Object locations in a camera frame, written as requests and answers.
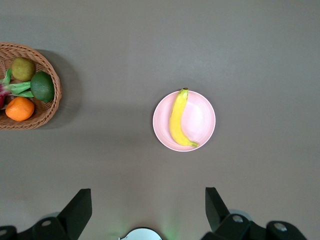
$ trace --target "gray surface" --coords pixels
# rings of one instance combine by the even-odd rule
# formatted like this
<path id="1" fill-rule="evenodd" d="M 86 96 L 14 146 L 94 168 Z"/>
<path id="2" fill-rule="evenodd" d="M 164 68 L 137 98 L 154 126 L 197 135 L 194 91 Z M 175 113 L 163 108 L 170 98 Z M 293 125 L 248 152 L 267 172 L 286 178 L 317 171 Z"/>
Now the gray surface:
<path id="1" fill-rule="evenodd" d="M 0 41 L 39 50 L 63 99 L 43 127 L 1 131 L 0 226 L 22 231 L 91 188 L 81 240 L 135 227 L 210 230 L 205 187 L 265 226 L 319 239 L 320 1 L 2 0 Z M 202 148 L 164 147 L 152 115 L 189 87 L 214 107 Z"/>

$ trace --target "orange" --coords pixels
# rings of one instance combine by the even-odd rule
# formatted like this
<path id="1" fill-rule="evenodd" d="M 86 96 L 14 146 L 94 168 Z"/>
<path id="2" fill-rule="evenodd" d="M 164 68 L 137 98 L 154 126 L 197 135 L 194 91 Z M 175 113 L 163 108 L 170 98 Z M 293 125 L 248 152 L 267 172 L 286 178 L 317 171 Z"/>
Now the orange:
<path id="1" fill-rule="evenodd" d="M 23 96 L 14 98 L 5 108 L 5 114 L 12 120 L 18 122 L 30 118 L 34 111 L 34 103 Z"/>

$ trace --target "pink plate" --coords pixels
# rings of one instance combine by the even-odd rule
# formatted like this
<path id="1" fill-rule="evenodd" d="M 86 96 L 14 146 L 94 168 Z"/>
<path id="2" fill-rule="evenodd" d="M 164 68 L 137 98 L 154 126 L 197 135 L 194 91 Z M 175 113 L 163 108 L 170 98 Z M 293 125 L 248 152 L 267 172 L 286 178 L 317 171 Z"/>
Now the pink plate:
<path id="1" fill-rule="evenodd" d="M 171 137 L 169 118 L 179 91 L 162 99 L 153 114 L 153 129 L 156 137 L 167 148 L 178 152 L 189 152 L 202 147 L 214 133 L 216 115 L 210 102 L 201 94 L 189 91 L 188 100 L 182 115 L 181 126 L 184 134 L 199 147 L 181 146 Z"/>

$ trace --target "banana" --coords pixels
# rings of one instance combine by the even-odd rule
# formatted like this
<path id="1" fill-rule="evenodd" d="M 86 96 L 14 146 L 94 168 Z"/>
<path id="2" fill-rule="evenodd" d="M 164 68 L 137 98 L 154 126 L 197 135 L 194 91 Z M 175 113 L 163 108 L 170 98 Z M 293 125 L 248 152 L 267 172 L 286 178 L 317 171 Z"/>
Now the banana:
<path id="1" fill-rule="evenodd" d="M 184 113 L 187 100 L 188 100 L 188 88 L 183 88 L 179 91 L 178 95 L 172 106 L 172 112 L 169 120 L 169 129 L 172 138 L 182 146 L 198 147 L 199 144 L 195 141 L 189 140 L 189 138 L 184 134 L 181 128 L 181 119 Z"/>

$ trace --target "basket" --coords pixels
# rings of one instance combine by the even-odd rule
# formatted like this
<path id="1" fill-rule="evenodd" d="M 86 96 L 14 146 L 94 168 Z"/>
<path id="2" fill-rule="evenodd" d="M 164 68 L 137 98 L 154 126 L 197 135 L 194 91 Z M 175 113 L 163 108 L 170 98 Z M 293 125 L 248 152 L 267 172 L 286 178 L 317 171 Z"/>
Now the basket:
<path id="1" fill-rule="evenodd" d="M 62 96 L 60 79 L 52 65 L 38 51 L 25 45 L 0 42 L 0 79 L 4 78 L 12 61 L 17 57 L 31 59 L 35 63 L 36 72 L 44 71 L 51 76 L 54 86 L 54 98 L 51 102 L 47 103 L 34 97 L 30 98 L 34 103 L 34 113 L 29 119 L 24 121 L 14 121 L 7 117 L 4 110 L 0 110 L 0 130 L 35 129 L 46 124 L 58 110 Z M 8 104 L 14 98 L 14 96 L 6 96 L 4 104 Z"/>

